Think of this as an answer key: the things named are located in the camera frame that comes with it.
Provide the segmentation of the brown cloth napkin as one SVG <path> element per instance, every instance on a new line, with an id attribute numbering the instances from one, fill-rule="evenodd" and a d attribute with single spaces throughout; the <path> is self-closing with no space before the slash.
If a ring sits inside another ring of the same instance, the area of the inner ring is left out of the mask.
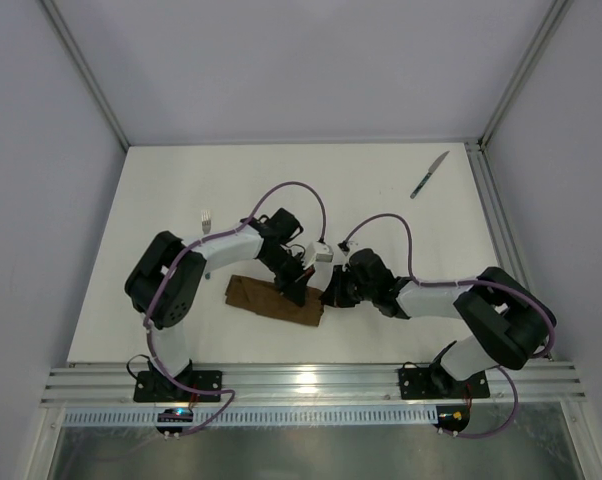
<path id="1" fill-rule="evenodd" d="M 225 303 L 262 317 L 318 327 L 324 313 L 320 301 L 322 292 L 310 287 L 306 293 L 305 304 L 298 306 L 284 298 L 271 282 L 232 275 L 225 291 Z"/>

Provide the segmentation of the fork with green handle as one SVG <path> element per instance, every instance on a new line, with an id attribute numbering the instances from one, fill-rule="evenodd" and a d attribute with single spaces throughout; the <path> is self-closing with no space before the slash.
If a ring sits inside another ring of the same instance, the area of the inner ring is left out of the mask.
<path id="1" fill-rule="evenodd" d="M 201 229 L 204 235 L 208 235 L 212 229 L 212 213 L 209 209 L 201 211 Z"/>

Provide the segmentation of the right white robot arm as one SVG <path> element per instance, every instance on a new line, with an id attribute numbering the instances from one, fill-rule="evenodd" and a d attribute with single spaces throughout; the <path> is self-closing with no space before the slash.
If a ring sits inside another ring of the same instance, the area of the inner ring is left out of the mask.
<path id="1" fill-rule="evenodd" d="M 334 267 L 323 304 L 353 308 L 374 305 L 384 316 L 459 319 L 471 334 L 440 351 L 425 367 L 406 369 L 402 386 L 413 398 L 459 398 L 483 372 L 522 369 L 551 345 L 554 314 L 499 267 L 460 281 L 425 282 L 394 275 L 371 249 Z"/>

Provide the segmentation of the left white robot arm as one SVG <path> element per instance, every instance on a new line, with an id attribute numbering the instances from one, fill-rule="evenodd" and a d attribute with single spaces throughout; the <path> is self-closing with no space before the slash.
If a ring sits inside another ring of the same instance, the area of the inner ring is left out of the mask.
<path id="1" fill-rule="evenodd" d="M 273 273 L 276 293 L 295 306 L 305 305 L 314 262 L 288 250 L 302 232 L 296 217 L 280 208 L 191 244 L 169 231 L 155 236 L 124 285 L 133 308 L 144 315 L 149 350 L 147 369 L 136 375 L 136 402 L 184 402 L 198 387 L 182 321 L 206 274 L 258 260 Z"/>

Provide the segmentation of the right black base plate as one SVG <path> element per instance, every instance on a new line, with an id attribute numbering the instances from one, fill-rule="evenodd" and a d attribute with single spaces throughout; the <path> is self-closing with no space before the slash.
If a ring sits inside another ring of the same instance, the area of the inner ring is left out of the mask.
<path id="1" fill-rule="evenodd" d="M 403 400 L 487 399 L 490 389 L 484 372 L 455 380 L 439 365 L 406 362 L 397 370 Z"/>

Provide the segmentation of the right side aluminium rail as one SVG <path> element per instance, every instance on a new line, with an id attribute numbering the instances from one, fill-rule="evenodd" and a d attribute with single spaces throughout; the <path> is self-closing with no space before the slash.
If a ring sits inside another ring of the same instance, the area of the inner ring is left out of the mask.
<path id="1" fill-rule="evenodd" d="M 465 149 L 497 262 L 523 287 L 531 291 L 532 287 L 489 165 L 487 153 L 478 141 L 467 142 Z"/>

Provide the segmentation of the aluminium mounting rail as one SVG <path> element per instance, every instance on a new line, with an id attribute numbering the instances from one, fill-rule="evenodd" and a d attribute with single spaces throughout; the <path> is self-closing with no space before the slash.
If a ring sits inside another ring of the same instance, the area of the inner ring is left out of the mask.
<path id="1" fill-rule="evenodd" d="M 235 406 L 400 404 L 396 364 L 199 364 L 222 372 L 222 386 L 236 392 Z M 569 362 L 532 361 L 510 371 L 524 402 L 579 402 L 584 385 Z M 122 406 L 133 401 L 134 381 L 122 363 L 77 364 L 53 369 L 41 404 Z"/>

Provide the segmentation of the right aluminium frame post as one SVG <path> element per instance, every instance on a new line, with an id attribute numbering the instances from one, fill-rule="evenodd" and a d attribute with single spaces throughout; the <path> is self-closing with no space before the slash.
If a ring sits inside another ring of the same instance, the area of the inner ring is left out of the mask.
<path id="1" fill-rule="evenodd" d="M 550 3 L 478 140 L 482 149 L 486 149 L 495 137 L 572 5 L 572 0 Z"/>

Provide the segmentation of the aluminium frame post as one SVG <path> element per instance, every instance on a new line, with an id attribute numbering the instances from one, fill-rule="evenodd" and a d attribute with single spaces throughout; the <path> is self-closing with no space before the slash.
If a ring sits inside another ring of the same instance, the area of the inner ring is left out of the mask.
<path id="1" fill-rule="evenodd" d="M 41 8 L 50 28 L 60 42 L 70 63 L 79 75 L 109 130 L 117 139 L 122 150 L 128 152 L 131 146 L 128 136 L 125 134 L 89 62 L 74 38 L 57 2 L 53 0 L 38 0 L 37 4 Z"/>
<path id="2" fill-rule="evenodd" d="M 486 149 L 495 137 L 572 5 L 572 0 L 550 3 L 478 140 L 482 149 Z"/>

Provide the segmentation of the left aluminium frame post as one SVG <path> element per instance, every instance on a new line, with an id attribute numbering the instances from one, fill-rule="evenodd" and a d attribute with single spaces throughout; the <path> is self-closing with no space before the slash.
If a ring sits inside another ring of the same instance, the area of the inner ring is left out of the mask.
<path id="1" fill-rule="evenodd" d="M 128 152 L 131 146 L 128 136 L 125 134 L 89 62 L 74 38 L 57 2 L 53 0 L 38 0 L 37 4 L 41 8 L 50 28 L 60 42 L 70 63 L 79 75 L 109 130 L 117 139 L 122 150 Z"/>

